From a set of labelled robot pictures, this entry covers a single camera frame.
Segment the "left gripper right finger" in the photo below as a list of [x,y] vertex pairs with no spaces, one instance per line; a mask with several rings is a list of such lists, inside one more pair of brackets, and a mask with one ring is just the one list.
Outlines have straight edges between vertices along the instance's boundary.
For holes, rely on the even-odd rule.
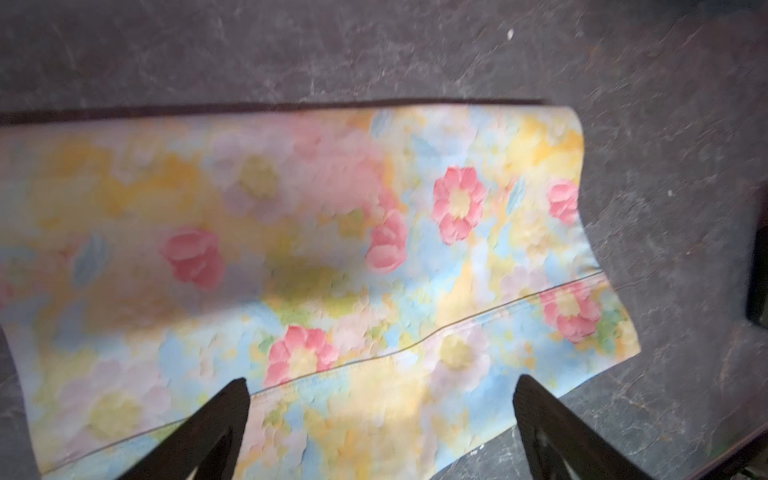
[[647,479],[530,375],[522,375],[513,407],[534,479]]

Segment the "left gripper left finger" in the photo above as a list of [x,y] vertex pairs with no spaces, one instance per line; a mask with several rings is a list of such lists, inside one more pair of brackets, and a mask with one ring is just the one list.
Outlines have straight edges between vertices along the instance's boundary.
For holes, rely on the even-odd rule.
[[231,381],[121,478],[231,479],[249,407],[246,380]]

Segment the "pastel floral skirt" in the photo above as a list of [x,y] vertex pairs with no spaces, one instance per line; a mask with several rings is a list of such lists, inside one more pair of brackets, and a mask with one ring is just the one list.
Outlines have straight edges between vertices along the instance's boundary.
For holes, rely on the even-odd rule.
[[640,350],[567,107],[1,131],[1,325],[40,474],[112,479],[230,381],[239,479],[427,479]]

